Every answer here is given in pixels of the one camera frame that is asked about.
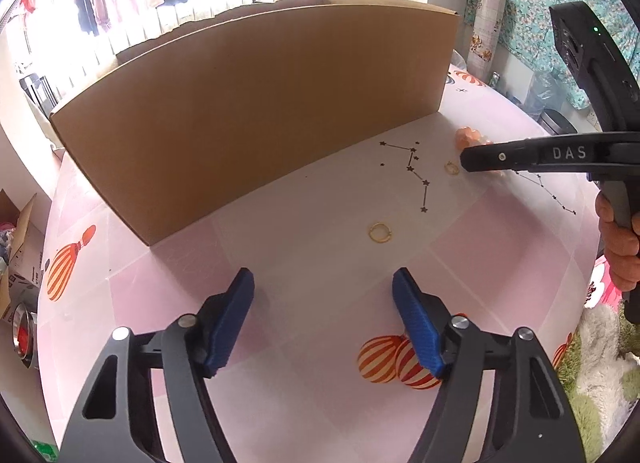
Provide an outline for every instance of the table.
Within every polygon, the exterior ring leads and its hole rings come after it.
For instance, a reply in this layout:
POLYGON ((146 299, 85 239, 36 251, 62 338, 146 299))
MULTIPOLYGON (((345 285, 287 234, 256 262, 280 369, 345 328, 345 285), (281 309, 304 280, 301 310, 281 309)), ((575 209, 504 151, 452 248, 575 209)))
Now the table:
MULTIPOLYGON (((224 291, 241 266, 255 274, 255 300, 228 366, 207 386, 243 463, 407 461, 437 387, 373 384, 356 366, 368 339, 402 334, 390 293, 400 266, 482 329, 532 327, 552 357, 578 323, 593 269, 596 187, 578 174, 456 174, 462 126, 494 142, 543 135, 452 67, 439 113, 292 172, 152 248, 65 156, 44 265, 92 226, 95 234, 60 298, 40 295, 40 370, 56 439, 114 328, 163 329, 224 291), (377 222, 390 241, 370 239, 377 222)), ((167 459, 178 462, 161 371, 153 385, 167 459)), ((468 457, 482 443, 490 386, 485 379, 468 457)))

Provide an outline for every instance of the finger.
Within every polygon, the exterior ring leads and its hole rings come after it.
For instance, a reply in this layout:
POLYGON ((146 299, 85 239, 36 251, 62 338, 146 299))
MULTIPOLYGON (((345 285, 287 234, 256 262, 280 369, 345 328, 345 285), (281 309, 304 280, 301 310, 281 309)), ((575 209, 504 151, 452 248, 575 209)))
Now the finger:
POLYGON ((640 241, 631 230, 619 227, 615 223, 600 221, 602 240, 609 250, 617 255, 638 255, 640 241))
POLYGON ((602 192, 596 197, 596 214, 606 223, 614 220, 613 207, 602 192))
POLYGON ((636 289, 636 285, 638 283, 627 281, 613 271, 610 271, 609 275, 611 276, 611 282, 613 283, 613 285, 620 291, 632 291, 636 289))
POLYGON ((604 255, 614 273, 627 281, 640 281, 640 257, 617 255, 609 248, 605 248, 604 255))

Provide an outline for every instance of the striped hot air balloon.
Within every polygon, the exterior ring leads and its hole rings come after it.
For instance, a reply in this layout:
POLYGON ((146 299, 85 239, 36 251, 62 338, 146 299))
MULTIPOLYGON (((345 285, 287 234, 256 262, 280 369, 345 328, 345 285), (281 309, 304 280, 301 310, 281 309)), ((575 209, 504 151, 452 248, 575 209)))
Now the striped hot air balloon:
POLYGON ((49 297, 49 300, 57 301, 62 296, 76 265, 78 252, 82 247, 87 246, 94 234, 95 225, 91 225, 84 231, 78 243, 71 243, 62 247, 53 258, 47 274, 47 297, 49 297))
POLYGON ((460 77, 462 80, 469 82, 469 84, 473 84, 476 86, 483 86, 483 87, 486 86, 484 82, 482 82, 479 78, 474 77, 469 72, 460 71, 459 69, 456 69, 453 73, 458 77, 460 77))
POLYGON ((358 370, 372 383, 387 383, 396 378, 396 351, 399 335, 375 337, 364 343, 358 354, 358 370))
POLYGON ((571 340, 573 339, 573 337, 574 337, 573 334, 570 333, 566 338, 566 343, 562 344, 556 350, 556 354, 554 354, 554 360, 552 362, 554 369, 558 369, 558 366, 562 362, 562 358, 564 358, 564 354, 566 353, 566 350, 569 347, 569 344, 571 344, 571 340))
POLYGON ((414 346, 407 338, 396 351, 396 374, 404 385, 414 389, 431 389, 440 383, 436 377, 420 366, 414 346))

